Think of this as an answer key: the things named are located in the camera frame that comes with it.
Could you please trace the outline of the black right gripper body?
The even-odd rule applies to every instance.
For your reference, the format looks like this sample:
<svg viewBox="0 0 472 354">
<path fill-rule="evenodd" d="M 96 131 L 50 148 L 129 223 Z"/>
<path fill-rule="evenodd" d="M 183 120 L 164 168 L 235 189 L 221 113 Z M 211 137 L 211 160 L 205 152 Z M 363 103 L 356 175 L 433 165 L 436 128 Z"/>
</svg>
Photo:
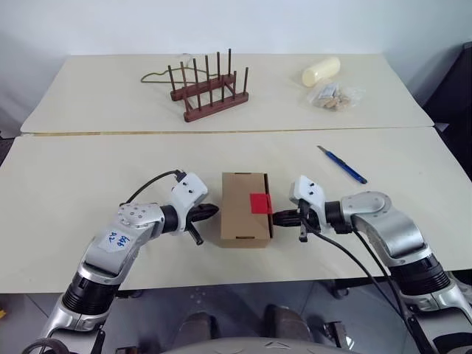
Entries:
<svg viewBox="0 0 472 354">
<path fill-rule="evenodd" d="M 298 202 L 298 216 L 301 223 L 299 240 L 301 242 L 308 241 L 308 235 L 313 233 L 313 227 L 311 226 L 310 220 L 310 204 L 305 200 L 299 200 Z"/>
</svg>

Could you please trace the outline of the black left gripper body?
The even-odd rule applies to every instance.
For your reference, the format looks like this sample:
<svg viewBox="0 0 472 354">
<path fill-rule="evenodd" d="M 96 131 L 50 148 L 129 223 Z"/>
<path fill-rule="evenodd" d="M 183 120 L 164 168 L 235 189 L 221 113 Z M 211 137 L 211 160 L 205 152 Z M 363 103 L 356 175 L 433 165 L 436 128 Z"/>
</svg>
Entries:
<svg viewBox="0 0 472 354">
<path fill-rule="evenodd" d="M 190 234 L 192 239 L 195 241 L 197 246 L 204 243 L 204 240 L 200 236 L 198 230 L 194 227 L 193 223 L 200 220 L 203 208 L 201 205 L 194 206 L 187 214 L 185 230 Z"/>
</svg>

